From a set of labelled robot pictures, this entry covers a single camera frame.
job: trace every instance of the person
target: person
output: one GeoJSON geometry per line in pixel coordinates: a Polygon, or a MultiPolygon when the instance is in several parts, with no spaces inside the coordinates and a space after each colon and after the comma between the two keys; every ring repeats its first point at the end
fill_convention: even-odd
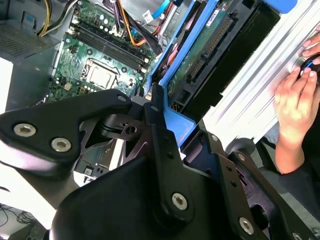
{"type": "MultiPolygon", "coordinates": [[[[304,57],[320,53],[320,32],[303,46],[313,46],[302,53],[304,57]]],[[[320,57],[313,64],[320,65],[320,57]]],[[[280,183],[320,222],[320,87],[315,71],[305,68],[299,78],[300,73],[296,66],[275,92],[275,162],[280,183]]]]}

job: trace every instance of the screw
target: screw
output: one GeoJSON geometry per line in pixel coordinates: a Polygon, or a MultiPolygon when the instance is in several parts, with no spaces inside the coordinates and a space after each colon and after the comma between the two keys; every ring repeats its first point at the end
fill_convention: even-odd
{"type": "Polygon", "coordinates": [[[219,139],[215,135],[212,134],[211,137],[215,142],[218,142],[219,139]]]}
{"type": "Polygon", "coordinates": [[[188,207],[187,199],[185,198],[185,196],[178,192],[172,195],[172,202],[179,210],[182,211],[186,210],[188,207]]]}
{"type": "Polygon", "coordinates": [[[294,238],[295,240],[302,240],[302,238],[300,237],[300,235],[299,235],[298,233],[293,232],[292,235],[293,235],[293,238],[294,238]]]}
{"type": "Polygon", "coordinates": [[[52,140],[51,147],[57,152],[67,152],[71,149],[71,142],[63,137],[57,137],[52,140]]]}
{"type": "Polygon", "coordinates": [[[238,154],[238,157],[242,160],[242,161],[245,161],[246,160],[246,158],[245,158],[245,156],[243,156],[242,154],[238,154]]]}
{"type": "Polygon", "coordinates": [[[122,102],[127,101],[127,99],[124,96],[118,95],[118,99],[122,102]]]}
{"type": "Polygon", "coordinates": [[[249,222],[248,219],[244,218],[244,217],[240,217],[239,219],[239,223],[241,228],[249,235],[253,235],[255,230],[254,227],[252,226],[252,224],[249,222]]]}
{"type": "Polygon", "coordinates": [[[31,137],[37,132],[36,128],[28,123],[20,123],[18,125],[15,125],[13,131],[18,136],[25,138],[31,137]]]}
{"type": "Polygon", "coordinates": [[[158,111],[159,111],[159,109],[158,109],[158,108],[156,108],[155,106],[151,106],[151,108],[152,108],[153,110],[155,110],[156,112],[158,112],[158,111]]]}

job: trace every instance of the white label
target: white label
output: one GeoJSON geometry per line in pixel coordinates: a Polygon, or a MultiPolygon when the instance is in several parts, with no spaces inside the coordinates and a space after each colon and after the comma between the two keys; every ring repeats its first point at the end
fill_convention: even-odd
{"type": "Polygon", "coordinates": [[[86,174],[86,175],[89,175],[89,176],[91,176],[91,174],[92,174],[92,169],[90,169],[90,168],[86,168],[85,170],[84,170],[84,174],[86,174]]]}
{"type": "Polygon", "coordinates": [[[220,12],[220,9],[217,9],[213,12],[212,16],[210,17],[209,21],[206,23],[207,27],[210,27],[211,24],[213,23],[213,21],[215,20],[216,16],[218,15],[218,13],[220,12]]]}
{"type": "Polygon", "coordinates": [[[149,24],[154,20],[154,18],[151,15],[150,10],[146,11],[144,14],[142,14],[142,16],[143,16],[146,24],[149,24]]]}

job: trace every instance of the orange wire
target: orange wire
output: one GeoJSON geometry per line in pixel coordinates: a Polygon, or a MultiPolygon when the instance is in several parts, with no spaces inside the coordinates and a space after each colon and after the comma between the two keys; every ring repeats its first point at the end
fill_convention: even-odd
{"type": "Polygon", "coordinates": [[[119,1],[119,5],[120,5],[120,8],[121,8],[121,12],[122,12],[122,15],[123,15],[123,18],[124,18],[124,19],[123,19],[123,21],[124,21],[124,26],[125,26],[125,28],[126,28],[126,31],[127,31],[128,34],[129,34],[130,41],[131,41],[131,43],[132,43],[135,47],[139,47],[139,46],[136,44],[136,42],[135,42],[135,40],[134,40],[134,38],[133,38],[133,36],[132,36],[132,34],[131,34],[131,30],[130,30],[130,27],[129,27],[129,22],[128,22],[126,13],[125,13],[125,11],[124,11],[124,7],[122,6],[121,0],[118,0],[118,1],[119,1]]]}
{"type": "MultiPolygon", "coordinates": [[[[131,34],[130,25],[129,25],[129,22],[128,22],[128,19],[127,19],[127,16],[126,16],[124,7],[123,7],[123,5],[122,5],[122,3],[121,3],[121,0],[118,0],[118,1],[119,1],[119,5],[120,5],[120,8],[121,8],[121,12],[122,12],[122,15],[123,15],[123,18],[124,18],[124,19],[123,19],[123,21],[124,21],[124,26],[125,26],[125,28],[126,28],[126,31],[127,31],[128,34],[129,34],[131,43],[132,43],[135,47],[140,47],[140,46],[142,46],[143,44],[145,44],[145,43],[147,42],[147,40],[144,38],[144,39],[140,40],[139,42],[135,42],[135,39],[134,39],[134,37],[133,37],[132,34],[131,34]]],[[[172,6],[173,6],[173,2],[170,3],[168,9],[165,11],[165,14],[167,14],[167,13],[171,10],[172,6]]],[[[154,31],[153,35],[157,35],[157,34],[160,32],[160,29],[161,29],[161,27],[158,26],[158,27],[156,28],[156,30],[154,31]]]]}

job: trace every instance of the hand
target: hand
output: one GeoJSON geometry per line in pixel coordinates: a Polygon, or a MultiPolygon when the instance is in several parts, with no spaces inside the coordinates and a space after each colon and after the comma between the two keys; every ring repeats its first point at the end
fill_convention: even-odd
{"type": "MultiPolygon", "coordinates": [[[[316,28],[317,31],[320,31],[320,25],[316,28]]],[[[312,48],[304,51],[302,55],[304,57],[311,57],[312,55],[320,53],[320,32],[318,32],[316,35],[313,37],[309,38],[307,41],[304,42],[303,46],[304,47],[309,47],[314,44],[317,44],[313,46],[312,48]]],[[[320,64],[320,57],[317,57],[315,60],[313,60],[314,65],[319,65],[320,64]]]]}
{"type": "Polygon", "coordinates": [[[301,78],[300,67],[283,80],[275,92],[275,110],[279,120],[279,139],[287,147],[298,147],[314,123],[320,102],[317,73],[305,68],[301,78]]]}

